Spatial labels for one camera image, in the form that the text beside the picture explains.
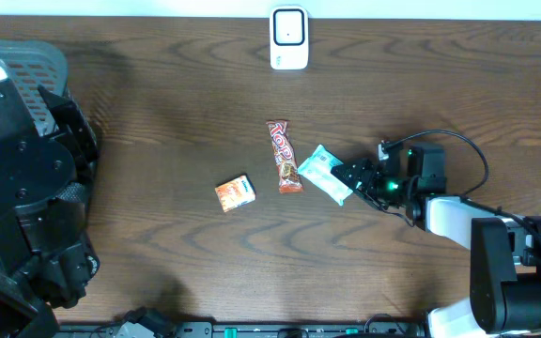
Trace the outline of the light blue tissue packet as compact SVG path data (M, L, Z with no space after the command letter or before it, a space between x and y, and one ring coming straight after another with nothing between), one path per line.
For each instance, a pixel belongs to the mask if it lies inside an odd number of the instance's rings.
M333 167L342 164L323 145L318 145L314 153L299 166L298 174L327 193L341 207L352 194L352 189L332 174Z

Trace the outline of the red Top chocolate bar wrapper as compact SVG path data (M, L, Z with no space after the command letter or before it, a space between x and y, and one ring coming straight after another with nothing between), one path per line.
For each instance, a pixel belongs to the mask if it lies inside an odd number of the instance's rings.
M295 151L287 132L287 120L270 120L266 122L269 129L274 160L279 175L279 193L303 192L303 185L298 174Z

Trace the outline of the orange snack box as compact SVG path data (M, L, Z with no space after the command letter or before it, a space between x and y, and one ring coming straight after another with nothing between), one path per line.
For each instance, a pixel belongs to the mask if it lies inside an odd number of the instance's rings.
M215 188L223 212L254 202L255 190L246 175L241 175Z

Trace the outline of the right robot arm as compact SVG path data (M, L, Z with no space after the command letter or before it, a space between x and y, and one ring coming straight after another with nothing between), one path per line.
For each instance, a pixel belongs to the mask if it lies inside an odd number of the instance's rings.
M541 337L541 217L518 216L446 191L445 152L418 143L399 174L401 146L382 144L377 161L332 168L334 177L375 209L470 251L467 298L430 311L431 337Z

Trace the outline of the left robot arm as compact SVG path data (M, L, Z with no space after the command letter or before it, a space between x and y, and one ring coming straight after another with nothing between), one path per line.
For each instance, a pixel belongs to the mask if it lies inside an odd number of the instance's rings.
M0 337L52 337L100 260L86 232L99 150L77 104L44 85L43 135L0 60Z

